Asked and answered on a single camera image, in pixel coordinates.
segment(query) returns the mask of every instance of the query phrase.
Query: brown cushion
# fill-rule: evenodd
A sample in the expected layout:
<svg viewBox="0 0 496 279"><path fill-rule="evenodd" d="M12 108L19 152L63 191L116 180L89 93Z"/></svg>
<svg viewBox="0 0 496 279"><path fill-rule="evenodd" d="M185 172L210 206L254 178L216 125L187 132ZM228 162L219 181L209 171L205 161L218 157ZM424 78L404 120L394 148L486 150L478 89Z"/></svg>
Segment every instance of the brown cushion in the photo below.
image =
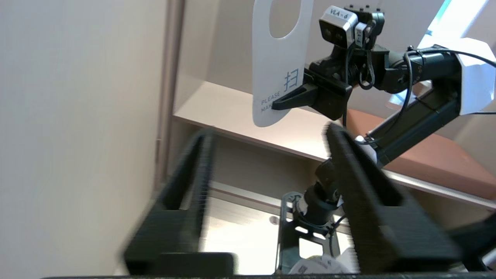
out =
<svg viewBox="0 0 496 279"><path fill-rule="evenodd" d="M348 110L347 128L355 136L364 136L382 121ZM496 177L454 141L438 135L430 135L384 168L481 198L496 198Z"/></svg>

